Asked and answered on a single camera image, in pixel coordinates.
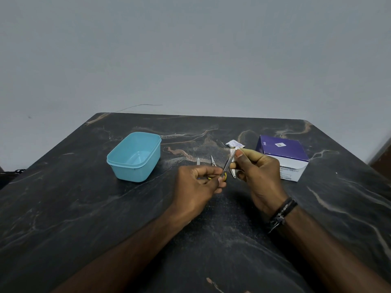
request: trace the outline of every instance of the black marble table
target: black marble table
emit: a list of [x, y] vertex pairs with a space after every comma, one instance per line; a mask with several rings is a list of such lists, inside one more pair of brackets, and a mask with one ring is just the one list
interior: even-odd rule
[[[107, 154], [128, 134], [161, 135], [161, 158], [142, 183], [116, 179]], [[222, 166], [236, 139], [299, 140], [311, 158], [289, 195], [391, 282], [391, 188], [311, 123], [292, 119], [99, 113], [0, 191], [0, 292], [49, 292], [170, 203], [177, 167]], [[227, 188], [175, 236], [131, 292], [322, 291], [300, 255], [266, 236], [246, 184]]]

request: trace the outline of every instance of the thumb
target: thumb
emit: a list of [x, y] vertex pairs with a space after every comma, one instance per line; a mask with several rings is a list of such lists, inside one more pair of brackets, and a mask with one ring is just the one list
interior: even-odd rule
[[216, 189], [219, 187], [219, 178], [220, 176], [214, 177], [213, 179], [209, 180], [208, 183], [205, 184], [205, 187], [208, 187], [211, 193], [215, 192]]
[[236, 150], [235, 152], [236, 162], [239, 164], [244, 172], [248, 172], [255, 165], [248, 159], [242, 150]]

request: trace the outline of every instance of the bracelet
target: bracelet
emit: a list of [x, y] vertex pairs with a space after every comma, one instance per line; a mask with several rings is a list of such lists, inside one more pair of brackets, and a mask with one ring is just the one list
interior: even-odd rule
[[294, 207], [297, 206], [297, 202], [289, 197], [282, 206], [271, 216], [269, 223], [267, 224], [268, 234], [273, 231], [280, 224], [285, 223], [285, 217], [289, 214]]

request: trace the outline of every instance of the left hand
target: left hand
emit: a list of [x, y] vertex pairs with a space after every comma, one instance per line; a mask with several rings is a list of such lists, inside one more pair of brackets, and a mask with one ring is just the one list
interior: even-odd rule
[[193, 220], [204, 209], [214, 193], [227, 186], [220, 177], [222, 168], [216, 166], [181, 166], [175, 180], [171, 208], [186, 221]]

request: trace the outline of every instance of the forearm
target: forearm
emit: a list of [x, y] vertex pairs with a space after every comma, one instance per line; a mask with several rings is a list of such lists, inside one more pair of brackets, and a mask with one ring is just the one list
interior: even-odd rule
[[186, 223], [169, 208], [129, 239], [96, 258], [52, 293], [122, 292]]
[[386, 281], [363, 265], [300, 207], [286, 216], [281, 231], [330, 292], [391, 292]]

